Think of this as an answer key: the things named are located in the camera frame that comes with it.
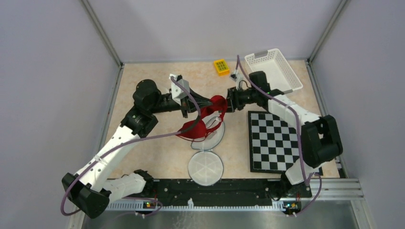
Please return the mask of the red satin bra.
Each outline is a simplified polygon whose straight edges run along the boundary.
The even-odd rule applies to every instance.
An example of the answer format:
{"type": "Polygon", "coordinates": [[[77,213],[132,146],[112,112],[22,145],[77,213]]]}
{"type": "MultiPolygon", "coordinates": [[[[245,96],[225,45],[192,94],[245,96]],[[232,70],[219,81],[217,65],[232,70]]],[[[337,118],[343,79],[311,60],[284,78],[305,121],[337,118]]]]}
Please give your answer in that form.
{"type": "Polygon", "coordinates": [[[189,121],[183,124],[177,137],[188,141],[200,142],[218,130],[224,122],[227,101],[223,96],[215,95],[211,99],[212,105],[201,108],[201,118],[196,123],[189,121]]]}

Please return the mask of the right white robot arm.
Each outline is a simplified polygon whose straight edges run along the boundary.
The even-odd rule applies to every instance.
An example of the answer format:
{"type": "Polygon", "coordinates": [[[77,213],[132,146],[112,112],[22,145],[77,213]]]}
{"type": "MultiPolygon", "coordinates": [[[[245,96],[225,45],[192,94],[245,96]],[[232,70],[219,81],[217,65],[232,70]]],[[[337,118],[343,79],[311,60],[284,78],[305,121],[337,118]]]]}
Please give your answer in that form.
{"type": "Polygon", "coordinates": [[[343,152],[336,119],[312,113],[278,89],[270,89],[266,74],[251,73],[250,86],[227,91],[228,112],[256,104],[261,112],[248,112],[251,171],[281,174],[280,191],[287,197],[299,184],[343,152]]]}

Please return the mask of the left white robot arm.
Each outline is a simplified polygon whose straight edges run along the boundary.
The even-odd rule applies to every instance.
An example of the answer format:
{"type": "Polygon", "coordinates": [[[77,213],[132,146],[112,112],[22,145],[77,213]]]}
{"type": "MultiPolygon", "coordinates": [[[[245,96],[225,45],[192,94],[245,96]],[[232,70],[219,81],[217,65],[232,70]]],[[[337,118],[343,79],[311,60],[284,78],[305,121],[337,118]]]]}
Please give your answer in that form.
{"type": "Polygon", "coordinates": [[[133,107],[127,112],[110,140],[81,169],[67,173],[62,184],[65,190],[60,212],[66,201],[72,202],[77,212],[89,218],[100,216],[112,202],[133,194],[148,197],[153,192],[152,177],[144,170],[137,170],[121,178],[110,179],[125,156],[141,141],[152,140],[150,135],[158,123],[156,113],[180,110],[186,117],[197,112],[196,119],[178,131],[184,134],[191,131],[201,120],[202,109],[212,105],[208,98],[198,95],[181,76],[170,76],[171,90],[162,94],[151,79],[140,81],[133,94],[133,107]]]}

